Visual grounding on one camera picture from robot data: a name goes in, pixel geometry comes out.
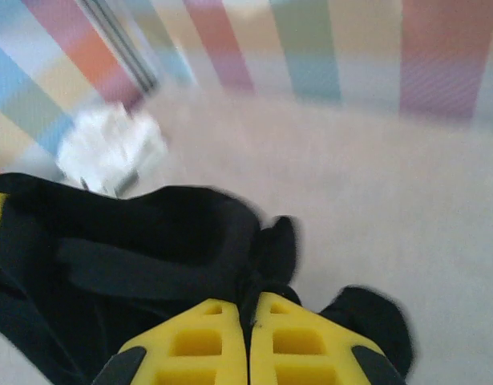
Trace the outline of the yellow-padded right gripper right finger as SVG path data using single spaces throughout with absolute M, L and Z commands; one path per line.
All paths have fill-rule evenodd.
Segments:
M 261 294 L 249 351 L 251 384 L 404 384 L 368 338 L 274 293 Z

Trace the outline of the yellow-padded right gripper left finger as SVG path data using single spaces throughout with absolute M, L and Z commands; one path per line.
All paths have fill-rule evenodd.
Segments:
M 239 314 L 231 302 L 203 301 L 127 341 L 94 384 L 246 384 Z

